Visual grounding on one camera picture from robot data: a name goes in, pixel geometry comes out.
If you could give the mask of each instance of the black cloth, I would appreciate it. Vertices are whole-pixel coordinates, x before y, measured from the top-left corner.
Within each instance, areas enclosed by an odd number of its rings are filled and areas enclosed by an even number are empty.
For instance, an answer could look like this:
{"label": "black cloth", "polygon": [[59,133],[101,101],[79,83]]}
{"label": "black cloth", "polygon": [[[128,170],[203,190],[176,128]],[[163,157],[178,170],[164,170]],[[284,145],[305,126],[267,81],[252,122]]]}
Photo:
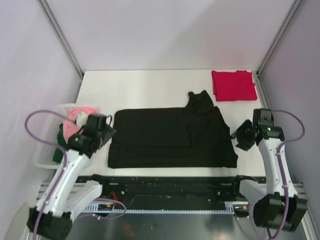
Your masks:
{"label": "black cloth", "polygon": [[[63,124],[60,124],[60,126],[59,126],[59,132],[56,135],[56,140],[57,140],[57,143],[61,147],[66,149],[67,143],[66,143],[66,140],[64,138],[64,125]],[[64,157],[64,153],[59,148],[57,148],[54,151],[54,155],[53,155],[52,161],[56,162],[57,164],[60,164],[63,157]]]}
{"label": "black cloth", "polygon": [[117,111],[108,166],[236,168],[238,156],[219,108],[206,91],[188,95],[186,107]]}

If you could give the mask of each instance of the plastic basket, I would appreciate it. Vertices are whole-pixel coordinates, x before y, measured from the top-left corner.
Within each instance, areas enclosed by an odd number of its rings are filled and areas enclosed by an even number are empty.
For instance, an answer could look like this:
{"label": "plastic basket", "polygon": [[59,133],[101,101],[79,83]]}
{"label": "plastic basket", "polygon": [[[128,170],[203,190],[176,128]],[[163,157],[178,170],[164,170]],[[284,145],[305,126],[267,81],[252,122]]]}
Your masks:
{"label": "plastic basket", "polygon": [[[83,105],[76,103],[68,103],[57,105],[52,111],[59,113],[64,116],[69,115],[69,110],[76,108],[90,107],[95,108],[100,112],[99,107],[93,105]],[[46,140],[50,143],[58,143],[57,133],[59,132],[59,126],[63,122],[61,117],[53,114],[48,114],[48,118],[45,122],[44,128],[41,133],[41,139]],[[38,168],[45,169],[58,169],[60,164],[52,161],[56,148],[47,144],[39,143],[34,153],[34,163]]]}

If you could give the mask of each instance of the gray wall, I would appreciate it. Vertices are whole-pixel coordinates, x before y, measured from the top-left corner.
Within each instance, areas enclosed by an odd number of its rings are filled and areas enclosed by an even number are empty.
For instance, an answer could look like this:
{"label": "gray wall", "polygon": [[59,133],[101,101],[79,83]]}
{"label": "gray wall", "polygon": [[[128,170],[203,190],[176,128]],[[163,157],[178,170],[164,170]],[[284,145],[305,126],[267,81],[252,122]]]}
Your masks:
{"label": "gray wall", "polygon": [[84,71],[256,70],[293,2],[48,0]]}
{"label": "gray wall", "polygon": [[[286,147],[294,179],[303,182],[320,225],[320,1],[306,0],[262,73],[272,109],[296,114],[305,124],[304,139]],[[301,133],[289,116],[276,116],[287,139]]]}
{"label": "gray wall", "polygon": [[[25,118],[34,110],[72,101],[78,79],[36,0],[2,0],[0,32],[0,239],[4,239],[13,216],[23,203],[34,205],[48,175],[35,167],[36,141],[24,130]],[[37,135],[44,118],[30,123]]]}

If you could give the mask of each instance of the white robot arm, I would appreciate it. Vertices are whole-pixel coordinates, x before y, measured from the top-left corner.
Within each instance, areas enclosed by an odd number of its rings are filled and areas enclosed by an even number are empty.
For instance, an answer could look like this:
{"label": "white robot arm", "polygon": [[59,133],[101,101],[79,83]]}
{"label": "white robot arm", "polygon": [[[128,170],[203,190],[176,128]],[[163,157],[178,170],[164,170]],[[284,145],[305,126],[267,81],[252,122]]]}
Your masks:
{"label": "white robot arm", "polygon": [[104,146],[116,132],[106,120],[106,115],[90,114],[86,125],[69,138],[66,159],[63,158],[50,185],[35,207],[30,208],[27,221],[30,231],[36,228],[41,236],[64,240],[83,209],[102,194],[109,194],[107,178],[95,174],[81,190],[69,198],[80,172],[91,164],[93,153]]}
{"label": "white robot arm", "polygon": [[246,120],[231,138],[236,138],[237,147],[245,151],[256,143],[262,155],[266,191],[252,177],[237,176],[239,193],[245,196],[252,206],[250,214],[253,214],[254,223],[268,229],[295,231],[308,209],[307,201],[298,198],[282,144],[284,133],[281,127],[274,125],[271,110],[255,109],[253,121]]}

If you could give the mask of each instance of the white tabletop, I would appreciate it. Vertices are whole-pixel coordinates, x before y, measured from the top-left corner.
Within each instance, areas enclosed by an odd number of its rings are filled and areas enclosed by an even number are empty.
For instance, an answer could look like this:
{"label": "white tabletop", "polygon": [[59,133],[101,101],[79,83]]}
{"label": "white tabletop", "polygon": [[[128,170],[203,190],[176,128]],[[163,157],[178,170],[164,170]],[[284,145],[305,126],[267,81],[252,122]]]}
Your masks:
{"label": "white tabletop", "polygon": [[[246,119],[252,120],[253,110],[261,108],[261,102],[216,102],[213,94],[211,70],[128,70],[87,71],[77,98],[77,104],[96,105],[100,112],[115,115],[123,109],[185,107],[187,93],[206,90],[215,106],[218,106],[230,133]],[[108,168],[110,142],[92,156],[92,163],[81,176],[100,174],[105,176],[149,177],[229,177],[236,175],[265,176],[265,168],[257,146],[243,151],[232,140],[239,156],[237,168],[226,167],[171,167],[171,168]]]}

